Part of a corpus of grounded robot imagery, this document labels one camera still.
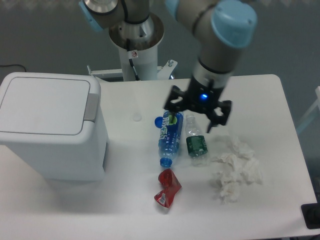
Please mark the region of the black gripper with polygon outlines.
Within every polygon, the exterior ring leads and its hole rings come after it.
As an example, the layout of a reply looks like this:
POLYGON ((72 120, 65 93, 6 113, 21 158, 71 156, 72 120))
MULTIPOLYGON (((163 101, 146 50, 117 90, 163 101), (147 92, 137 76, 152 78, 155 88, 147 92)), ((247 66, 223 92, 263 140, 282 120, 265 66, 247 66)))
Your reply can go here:
POLYGON ((186 91, 176 85, 171 86, 163 109, 172 114, 185 110, 205 114, 209 119, 206 132, 210 133, 212 128, 227 124, 232 110, 231 100, 219 101, 221 94, 221 88, 209 89, 192 77, 186 91))

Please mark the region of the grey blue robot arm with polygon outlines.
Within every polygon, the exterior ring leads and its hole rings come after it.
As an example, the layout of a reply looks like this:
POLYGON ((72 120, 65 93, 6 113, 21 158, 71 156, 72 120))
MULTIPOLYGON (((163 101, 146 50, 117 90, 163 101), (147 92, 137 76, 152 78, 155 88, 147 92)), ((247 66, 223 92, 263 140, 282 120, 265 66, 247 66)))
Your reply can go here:
MULTIPOLYGON (((257 14, 247 0, 168 0, 165 5, 200 42, 201 51, 187 90, 173 86, 163 107, 173 113, 204 114, 210 128, 224 126, 232 102, 219 98, 253 38, 257 14)), ((125 81, 159 77, 158 44, 164 25, 148 0, 81 0, 79 6, 94 30, 108 30, 125 81)))

